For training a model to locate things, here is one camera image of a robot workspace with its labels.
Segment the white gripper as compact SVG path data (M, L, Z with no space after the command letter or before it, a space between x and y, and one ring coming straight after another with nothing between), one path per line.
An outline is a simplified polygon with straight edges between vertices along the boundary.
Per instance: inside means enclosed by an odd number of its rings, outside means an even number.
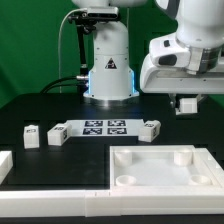
M177 94L224 94L224 69L220 68L221 48L195 48L181 43L174 33L150 41L140 74L145 93L167 93L172 108Z

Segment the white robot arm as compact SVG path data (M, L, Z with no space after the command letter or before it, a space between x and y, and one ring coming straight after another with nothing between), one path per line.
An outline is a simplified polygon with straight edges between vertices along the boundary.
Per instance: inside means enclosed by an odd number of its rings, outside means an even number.
M224 94L224 0L155 0L177 30L149 43L141 73L145 93Z

